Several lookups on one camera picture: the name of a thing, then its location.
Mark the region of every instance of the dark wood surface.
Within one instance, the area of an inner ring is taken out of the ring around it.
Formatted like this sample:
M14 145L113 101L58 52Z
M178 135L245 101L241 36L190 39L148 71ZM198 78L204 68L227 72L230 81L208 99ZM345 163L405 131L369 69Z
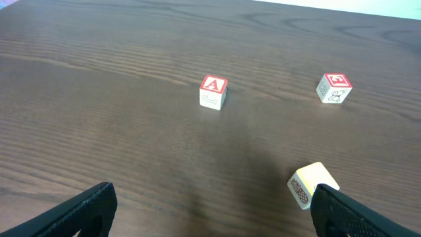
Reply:
M21 0L0 11L0 232L113 182L111 236L315 236L286 186L421 232L421 22L238 0ZM354 86L321 104L325 72ZM229 80L200 107L206 74Z

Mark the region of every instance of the wood grain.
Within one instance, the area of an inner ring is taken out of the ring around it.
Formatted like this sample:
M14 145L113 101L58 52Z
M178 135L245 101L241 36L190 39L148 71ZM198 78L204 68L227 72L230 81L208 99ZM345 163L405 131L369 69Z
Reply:
M0 232L101 181L111 236L315 236L285 183L421 232L421 22L252 1L21 0L0 11ZM314 91L325 72L354 89ZM206 74L229 80L200 107Z

